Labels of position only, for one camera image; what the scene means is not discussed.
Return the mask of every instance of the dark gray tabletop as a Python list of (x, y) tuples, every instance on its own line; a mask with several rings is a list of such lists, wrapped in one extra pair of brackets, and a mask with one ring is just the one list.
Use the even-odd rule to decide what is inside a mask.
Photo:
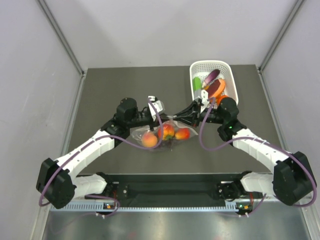
[(249, 218), (214, 212), (119, 212), (102, 219), (83, 212), (49, 214), (43, 240), (310, 240), (298, 207), (264, 202)]
[[(255, 65), (232, 65), (239, 98), (238, 119), (256, 135), (280, 145)], [(136, 99), (141, 110), (147, 97), (157, 96), (166, 114), (175, 114), (192, 102), (189, 66), (93, 68), (87, 71), (76, 115), (69, 151), (82, 144), (116, 112), (120, 100)], [(222, 144), (218, 126), (206, 124), (203, 142), (207, 147)], [(150, 152), (122, 143), (91, 163), (83, 174), (151, 173), (240, 173), (268, 172), (246, 153), (227, 146), (216, 152), (201, 148), (198, 137), (173, 150)]]

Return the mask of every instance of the green object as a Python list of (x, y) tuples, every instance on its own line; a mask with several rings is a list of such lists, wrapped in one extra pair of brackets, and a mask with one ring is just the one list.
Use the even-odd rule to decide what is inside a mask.
[(196, 91), (202, 88), (201, 79), (197, 76), (194, 79), (192, 79), (192, 84), (193, 84), (193, 91)]

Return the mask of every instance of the purple object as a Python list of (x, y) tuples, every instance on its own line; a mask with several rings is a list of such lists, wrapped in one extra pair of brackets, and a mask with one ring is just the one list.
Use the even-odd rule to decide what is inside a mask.
[(205, 88), (208, 86), (213, 80), (215, 80), (220, 74), (219, 69), (215, 69), (205, 78), (205, 80), (202, 83), (202, 88)]

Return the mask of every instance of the metal frame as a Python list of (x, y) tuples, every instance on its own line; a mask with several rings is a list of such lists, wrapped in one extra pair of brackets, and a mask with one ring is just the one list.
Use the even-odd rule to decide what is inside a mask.
[[(225, 206), (208, 206), (208, 207), (120, 207), (117, 211), (119, 213), (128, 212), (231, 212), (235, 213), (237, 209), (236, 202), (225, 201)], [(105, 202), (95, 200), (84, 200), (84, 201), (72, 201), (63, 208), (56, 209), (54, 206), (51, 207), (52, 212), (112, 212), (111, 209), (104, 208)]]
[(60, 27), (59, 27), (54, 15), (52, 14), (50, 8), (48, 7), (46, 1), (45, 0), (36, 0), (36, 1), (39, 4), (40, 8), (42, 9), (43, 13), (45, 14), (48, 22), (52, 26), (56, 36), (60, 40), (65, 52), (70, 57), (75, 69), (79, 72), (79, 74), (83, 75), (85, 73), (85, 71), (82, 69), (80, 63), (78, 62), (74, 52), (72, 51), (72, 49), (71, 49), (71, 47), (70, 47), (65, 35), (61, 31), (61, 29), (60, 29)]
[(297, 0), (295, 2), (295, 4), (294, 4), (293, 8), (291, 9), (288, 17), (286, 18), (284, 24), (282, 25), (280, 31), (276, 35), (271, 47), (269, 48), (268, 52), (266, 53), (266, 55), (265, 55), (265, 57), (264, 57), (264, 59), (263, 59), (263, 61), (261, 63), (261, 66), (258, 68), (261, 72), (263, 72), (264, 69), (266, 68), (268, 62), (270, 61), (271, 57), (275, 53), (277, 47), (279, 46), (281, 40), (285, 36), (286, 32), (288, 31), (290, 25), (292, 24), (293, 20), (295, 19), (298, 11), (303, 6), (304, 2), (305, 2), (305, 0)]
[[(80, 83), (79, 83), (79, 86), (78, 86), (78, 90), (77, 90), (75, 99), (74, 99), (73, 108), (72, 108), (71, 114), (68, 118), (68, 126), (67, 126), (65, 139), (63, 141), (63, 146), (62, 146), (62, 150), (61, 150), (61, 155), (64, 155), (67, 153), (67, 150), (69, 147), (71, 133), (72, 133), (72, 130), (74, 127), (74, 122), (75, 122), (75, 118), (76, 118), (76, 114), (77, 114), (77, 110), (78, 110), (78, 106), (79, 106), (79, 102), (80, 102), (80, 98), (81, 98), (81, 94), (82, 94), (82, 90), (83, 90), (83, 86), (84, 86), (84, 80), (85, 80), (86, 75), (85, 75), (85, 72), (82, 69), (79, 61), (77, 60), (74, 52), (72, 51), (66, 37), (64, 36), (63, 32), (61, 31), (56, 19), (54, 18), (50, 8), (48, 7), (46, 1), (45, 0), (36, 0), (36, 1), (39, 4), (42, 11), (44, 12), (47, 20), (49, 21), (50, 25), (52, 26), (52, 28), (53, 28), (55, 34), (57, 35), (58, 39), (60, 40), (61, 44), (63, 45), (63, 48), (65, 49), (67, 55), (70, 57), (74, 67), (82, 76)], [(273, 54), (277, 50), (280, 42), (282, 41), (283, 37), (285, 36), (286, 32), (288, 31), (290, 25), (292, 24), (294, 18), (297, 16), (297, 14), (298, 14), (299, 10), (301, 9), (301, 7), (303, 6), (304, 2), (305, 2), (305, 0), (297, 0), (296, 1), (293, 8), (291, 9), (288, 17), (286, 18), (283, 26), (281, 27), (276, 38), (274, 39), (273, 43), (271, 44), (271, 46), (270, 46), (266, 56), (264, 57), (260, 67), (257, 68), (259, 76), (260, 76), (261, 84), (262, 84), (264, 93), (266, 95), (269, 108), (271, 110), (271, 115), (272, 115), (273, 122), (276, 127), (276, 131), (277, 131), (281, 146), (285, 149), (288, 149), (288, 146), (285, 141), (283, 131), (280, 127), (277, 113), (274, 108), (275, 105), (272, 101), (272, 98), (270, 97), (269, 89), (268, 89), (268, 86), (266, 85), (263, 71), (266, 68), (267, 64), (269, 63), (271, 57), (273, 56)], [(34, 227), (32, 230), (32, 234), (30, 236), (30, 240), (41, 240), (42, 239), (49, 211), (50, 211), (50, 206), (39, 208), (38, 217), (34, 223)], [(317, 212), (314, 205), (302, 210), (302, 214), (304, 216), (306, 225), (309, 229), (309, 233), (310, 233), (310, 236), (312, 239), (320, 239), (320, 219), (319, 219), (319, 215), (317, 213), (318, 212)]]

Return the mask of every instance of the orange object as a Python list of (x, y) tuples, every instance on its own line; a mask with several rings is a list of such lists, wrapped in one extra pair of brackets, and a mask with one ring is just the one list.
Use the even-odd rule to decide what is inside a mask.
[(208, 92), (208, 98), (217, 98), (225, 90), (226, 82), (222, 78), (215, 80), (209, 88), (206, 90)]
[(190, 138), (190, 130), (189, 128), (180, 128), (178, 131), (175, 133), (175, 138), (177, 140), (185, 140)]
[[(168, 140), (173, 138), (175, 135), (175, 128), (171, 124), (163, 124), (163, 137), (162, 140)], [(161, 127), (158, 129), (158, 137), (161, 138)]]
[(222, 99), (225, 99), (225, 98), (228, 98), (228, 95), (223, 95), (223, 96), (218, 97), (218, 98), (216, 99), (216, 103), (217, 103), (218, 105), (220, 105), (221, 100), (222, 100)]
[(152, 148), (158, 143), (158, 138), (152, 132), (146, 132), (142, 136), (142, 145), (146, 148)]

